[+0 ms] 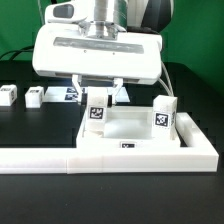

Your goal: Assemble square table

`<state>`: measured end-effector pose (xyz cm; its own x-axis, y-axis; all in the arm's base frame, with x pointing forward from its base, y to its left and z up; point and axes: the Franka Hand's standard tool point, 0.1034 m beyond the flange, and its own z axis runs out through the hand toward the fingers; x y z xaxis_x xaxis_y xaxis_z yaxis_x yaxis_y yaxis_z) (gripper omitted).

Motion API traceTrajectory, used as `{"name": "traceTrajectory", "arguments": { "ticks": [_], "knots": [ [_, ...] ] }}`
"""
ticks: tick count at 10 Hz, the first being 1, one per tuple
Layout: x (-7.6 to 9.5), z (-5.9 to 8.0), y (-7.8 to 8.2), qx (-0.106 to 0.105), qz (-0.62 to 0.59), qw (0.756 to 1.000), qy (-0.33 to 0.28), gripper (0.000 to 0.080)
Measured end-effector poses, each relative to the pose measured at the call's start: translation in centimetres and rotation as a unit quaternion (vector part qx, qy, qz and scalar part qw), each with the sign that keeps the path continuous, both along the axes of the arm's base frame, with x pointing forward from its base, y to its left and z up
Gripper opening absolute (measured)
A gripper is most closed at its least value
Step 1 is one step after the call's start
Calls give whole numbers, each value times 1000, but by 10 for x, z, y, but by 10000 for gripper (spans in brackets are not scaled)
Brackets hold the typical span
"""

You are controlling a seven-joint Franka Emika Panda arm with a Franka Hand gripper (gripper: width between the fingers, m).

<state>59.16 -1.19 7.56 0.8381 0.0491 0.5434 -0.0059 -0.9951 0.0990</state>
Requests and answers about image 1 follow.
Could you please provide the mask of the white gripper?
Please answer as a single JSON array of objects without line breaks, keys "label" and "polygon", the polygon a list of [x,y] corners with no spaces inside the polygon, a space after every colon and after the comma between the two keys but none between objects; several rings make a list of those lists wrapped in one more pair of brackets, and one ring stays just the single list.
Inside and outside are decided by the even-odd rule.
[{"label": "white gripper", "polygon": [[49,23],[37,34],[32,65],[40,76],[69,78],[82,103],[79,76],[113,80],[108,105],[116,104],[123,81],[154,84],[161,76],[162,37],[121,32],[115,40],[88,38],[74,24]]}]

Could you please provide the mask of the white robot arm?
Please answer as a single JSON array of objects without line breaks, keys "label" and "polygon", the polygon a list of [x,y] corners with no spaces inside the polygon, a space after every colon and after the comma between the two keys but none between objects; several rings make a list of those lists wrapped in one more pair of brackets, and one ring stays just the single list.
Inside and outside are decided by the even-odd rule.
[{"label": "white robot arm", "polygon": [[174,0],[69,0],[45,9],[32,65],[40,76],[152,85],[162,74],[160,31]]}]

